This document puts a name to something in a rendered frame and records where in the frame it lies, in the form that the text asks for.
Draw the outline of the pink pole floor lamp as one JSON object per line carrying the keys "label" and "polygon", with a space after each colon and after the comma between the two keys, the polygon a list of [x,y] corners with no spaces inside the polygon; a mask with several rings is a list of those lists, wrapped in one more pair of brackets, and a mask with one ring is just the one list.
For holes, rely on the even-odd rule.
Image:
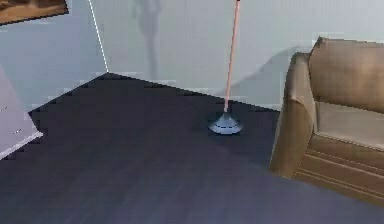
{"label": "pink pole floor lamp", "polygon": [[241,5],[241,0],[235,0],[223,114],[216,121],[214,121],[208,126],[208,128],[212,132],[220,135],[237,134],[242,130],[242,125],[238,121],[236,121],[229,112],[231,81],[232,81],[232,72],[233,72],[234,52],[236,48],[236,37],[237,37],[240,5]]}

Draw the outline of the brown framed wall picture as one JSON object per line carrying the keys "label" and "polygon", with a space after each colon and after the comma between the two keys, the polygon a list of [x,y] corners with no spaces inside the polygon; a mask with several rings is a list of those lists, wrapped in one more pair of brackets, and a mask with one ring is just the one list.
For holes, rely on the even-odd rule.
{"label": "brown framed wall picture", "polygon": [[0,0],[0,26],[68,12],[66,0]]}

